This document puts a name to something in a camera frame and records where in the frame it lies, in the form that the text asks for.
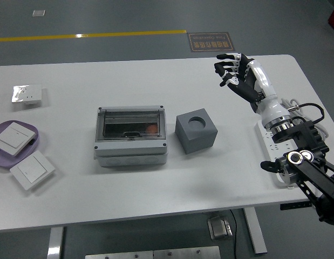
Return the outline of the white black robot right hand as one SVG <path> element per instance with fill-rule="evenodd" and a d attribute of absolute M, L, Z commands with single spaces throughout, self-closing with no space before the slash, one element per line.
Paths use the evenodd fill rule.
<path fill-rule="evenodd" d="M 242 53 L 216 56 L 215 72 L 226 86 L 251 104 L 261 116 L 263 127 L 271 131 L 277 125 L 291 123 L 291 115 L 279 102 L 277 93 L 262 65 Z"/>

